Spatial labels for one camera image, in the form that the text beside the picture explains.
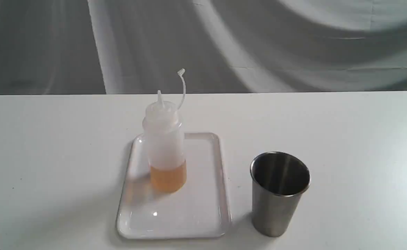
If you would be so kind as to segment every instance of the cup rim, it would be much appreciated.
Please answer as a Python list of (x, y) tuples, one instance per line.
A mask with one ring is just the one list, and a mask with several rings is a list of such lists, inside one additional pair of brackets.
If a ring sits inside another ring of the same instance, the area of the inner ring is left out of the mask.
[[(273, 155), (275, 155), (275, 154), (284, 154), (284, 155), (290, 156), (290, 157), (293, 158), (294, 160), (297, 160), (299, 163), (301, 163), (302, 166), (304, 166), (305, 169), (307, 169), (307, 173), (308, 173), (308, 184), (307, 184), (307, 186), (306, 186), (303, 190), (301, 190), (301, 191), (299, 191), (299, 192), (297, 192), (297, 193), (284, 195), (284, 194), (273, 193), (273, 192), (269, 191), (268, 189), (264, 188), (262, 185), (260, 185), (259, 182), (256, 181), (256, 178), (254, 178), (254, 176), (253, 176), (253, 166), (254, 166), (254, 163), (256, 162), (257, 159), (259, 159), (260, 157), (262, 157), (262, 156), (264, 156), (264, 155), (268, 155), (268, 154), (273, 154)], [(310, 184), (311, 184), (311, 174), (310, 174), (310, 170), (309, 170), (308, 167), (305, 165), (305, 163), (303, 163), (303, 162), (302, 162), (301, 160), (299, 160), (297, 157), (295, 157), (295, 156), (293, 156), (293, 155), (290, 155), (289, 153), (286, 153), (286, 152), (268, 151), (268, 152), (263, 152), (263, 153), (261, 153), (260, 155), (257, 155), (257, 156), (253, 159), (253, 161), (251, 162), (251, 164), (249, 165), (249, 174), (250, 174), (250, 176), (251, 176), (251, 179), (253, 179), (253, 182), (255, 182), (257, 185), (259, 185), (262, 189), (264, 189), (266, 192), (268, 192), (268, 193), (270, 193), (270, 194), (272, 194), (272, 195), (274, 195), (274, 196), (279, 196), (279, 197), (293, 197), (293, 196), (301, 195), (301, 194), (303, 194), (306, 190), (308, 190), (308, 188), (310, 187)]]

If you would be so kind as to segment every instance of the white table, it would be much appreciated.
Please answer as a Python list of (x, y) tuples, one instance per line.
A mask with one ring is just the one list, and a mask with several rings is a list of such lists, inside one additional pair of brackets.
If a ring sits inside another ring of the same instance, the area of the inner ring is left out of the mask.
[[(188, 95), (186, 131), (221, 137), (234, 226), (214, 240), (121, 239), (128, 152), (155, 99), (0, 96), (0, 249), (407, 249), (407, 92)], [(270, 150), (312, 174), (279, 239), (248, 218), (249, 164)]]

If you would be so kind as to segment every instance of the plastic squeeze bottle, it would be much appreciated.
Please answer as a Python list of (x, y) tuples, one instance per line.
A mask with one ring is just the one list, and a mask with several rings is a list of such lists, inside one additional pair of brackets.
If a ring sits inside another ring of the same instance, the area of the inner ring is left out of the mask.
[(143, 119), (145, 149), (151, 168), (151, 184), (165, 193), (179, 190), (186, 182), (186, 158), (183, 152), (185, 134), (178, 110), (185, 100), (184, 69), (177, 72), (183, 83), (183, 96), (178, 107), (164, 101), (160, 90), (157, 102), (147, 106)]

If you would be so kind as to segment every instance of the fabric backdrop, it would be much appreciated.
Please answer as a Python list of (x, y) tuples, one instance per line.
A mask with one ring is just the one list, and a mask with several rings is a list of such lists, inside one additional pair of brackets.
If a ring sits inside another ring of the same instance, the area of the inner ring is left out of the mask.
[(407, 0), (0, 0), (0, 94), (407, 90)]

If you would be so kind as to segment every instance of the stainless steel cup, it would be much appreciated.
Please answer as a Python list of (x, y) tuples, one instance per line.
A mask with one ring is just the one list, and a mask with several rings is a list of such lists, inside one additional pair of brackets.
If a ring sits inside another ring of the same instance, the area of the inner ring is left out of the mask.
[(249, 172), (253, 179), (253, 225), (266, 236), (281, 236), (310, 186), (310, 172), (302, 161), (284, 152), (258, 155)]

